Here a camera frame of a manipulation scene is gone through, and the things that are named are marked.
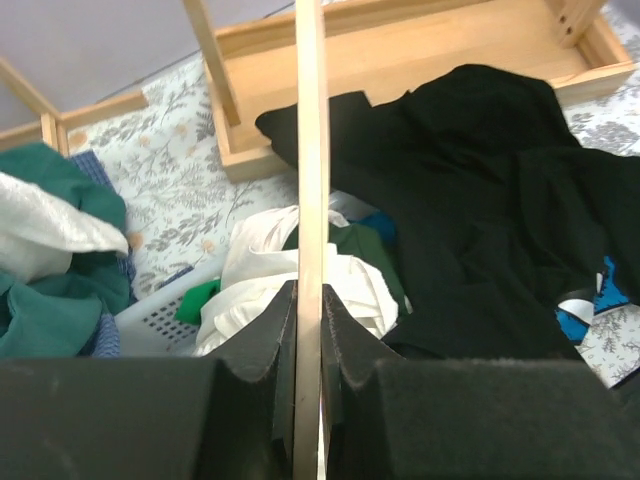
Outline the black t shirt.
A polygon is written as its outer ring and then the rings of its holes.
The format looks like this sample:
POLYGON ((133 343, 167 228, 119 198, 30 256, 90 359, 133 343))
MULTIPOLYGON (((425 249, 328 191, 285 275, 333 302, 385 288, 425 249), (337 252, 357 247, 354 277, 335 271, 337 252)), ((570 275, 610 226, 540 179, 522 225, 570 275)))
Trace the black t shirt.
POLYGON ((606 260, 639 297, 639 161, 582 147, 544 81, 463 65, 395 101, 329 102, 331 186, 396 228, 411 359, 577 359, 555 309, 606 260))

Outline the bright green t shirt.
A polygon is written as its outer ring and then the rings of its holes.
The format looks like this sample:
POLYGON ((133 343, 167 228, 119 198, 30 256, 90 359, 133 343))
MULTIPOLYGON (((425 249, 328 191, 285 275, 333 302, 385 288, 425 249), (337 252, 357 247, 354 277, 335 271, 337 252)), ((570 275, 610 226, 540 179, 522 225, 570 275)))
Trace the bright green t shirt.
POLYGON ((211 281, 190 288, 183 295, 174 318, 184 324, 199 326, 202 322, 201 309, 221 290, 221 280, 211 281))

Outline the teal blue t shirt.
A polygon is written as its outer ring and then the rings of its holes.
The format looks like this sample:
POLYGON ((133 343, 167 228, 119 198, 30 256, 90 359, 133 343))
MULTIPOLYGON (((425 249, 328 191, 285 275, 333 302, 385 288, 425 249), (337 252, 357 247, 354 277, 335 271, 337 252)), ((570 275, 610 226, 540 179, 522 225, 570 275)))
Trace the teal blue t shirt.
POLYGON ((375 230, 386 245, 393 245, 396 242, 395 224, 384 212, 371 213, 358 220, 358 223, 375 230))

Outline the wooden hanger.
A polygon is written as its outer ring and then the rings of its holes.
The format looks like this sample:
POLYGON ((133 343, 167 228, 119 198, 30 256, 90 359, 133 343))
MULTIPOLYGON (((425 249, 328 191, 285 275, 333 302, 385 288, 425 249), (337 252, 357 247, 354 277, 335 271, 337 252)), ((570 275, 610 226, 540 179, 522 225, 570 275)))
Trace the wooden hanger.
POLYGON ((321 3, 298 1, 295 6, 299 261, 293 477, 315 479, 321 397, 320 325, 327 276, 329 105, 321 3))

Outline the white t shirt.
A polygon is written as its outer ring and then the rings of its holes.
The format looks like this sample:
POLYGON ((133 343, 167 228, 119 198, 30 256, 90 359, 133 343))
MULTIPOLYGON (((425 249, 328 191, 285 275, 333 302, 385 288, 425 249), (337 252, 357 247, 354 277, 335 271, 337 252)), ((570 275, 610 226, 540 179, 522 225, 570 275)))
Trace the white t shirt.
MULTIPOLYGON (((329 224, 351 223, 336 212, 329 224)), ((299 207, 266 210, 236 223, 221 273, 221 290, 201 309, 194 354, 212 352, 259 316, 285 282, 298 278, 299 207)), ((376 268, 328 245, 328 283, 349 314, 376 338, 402 316, 376 268)))

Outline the dark green t shirt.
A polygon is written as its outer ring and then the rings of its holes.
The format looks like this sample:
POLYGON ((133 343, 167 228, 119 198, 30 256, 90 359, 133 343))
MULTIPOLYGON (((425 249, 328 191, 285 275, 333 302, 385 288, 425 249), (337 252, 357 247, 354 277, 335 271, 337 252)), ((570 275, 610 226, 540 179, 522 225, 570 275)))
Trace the dark green t shirt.
POLYGON ((399 315, 406 316, 411 312, 394 260, 376 230, 362 224, 329 224, 329 242, 336 246, 339 255, 353 256, 379 270, 398 305, 399 315))

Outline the white plastic basket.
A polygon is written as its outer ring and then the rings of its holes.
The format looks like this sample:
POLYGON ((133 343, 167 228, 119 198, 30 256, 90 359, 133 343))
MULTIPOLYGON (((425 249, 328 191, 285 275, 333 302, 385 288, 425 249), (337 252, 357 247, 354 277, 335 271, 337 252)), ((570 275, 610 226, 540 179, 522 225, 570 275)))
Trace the white plastic basket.
POLYGON ((190 356, 198 328, 175 319, 184 294, 217 278, 223 261, 196 266, 115 317, 122 357, 190 356))

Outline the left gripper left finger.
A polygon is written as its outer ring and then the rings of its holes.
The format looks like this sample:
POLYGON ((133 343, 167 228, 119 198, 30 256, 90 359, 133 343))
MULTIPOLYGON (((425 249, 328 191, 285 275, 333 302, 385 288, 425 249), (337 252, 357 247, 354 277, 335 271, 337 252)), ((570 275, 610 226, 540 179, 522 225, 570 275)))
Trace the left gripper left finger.
POLYGON ((9 360, 5 479, 287 479, 297 285, 202 357, 9 360))

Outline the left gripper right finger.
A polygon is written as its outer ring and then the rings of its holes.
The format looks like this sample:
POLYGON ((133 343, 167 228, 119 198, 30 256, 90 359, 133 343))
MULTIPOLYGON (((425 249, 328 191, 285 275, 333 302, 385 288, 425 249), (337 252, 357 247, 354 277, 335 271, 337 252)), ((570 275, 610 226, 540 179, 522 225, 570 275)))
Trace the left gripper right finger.
POLYGON ((575 361, 407 360, 330 286, 321 320, 330 479, 635 479, 639 439, 575 361))

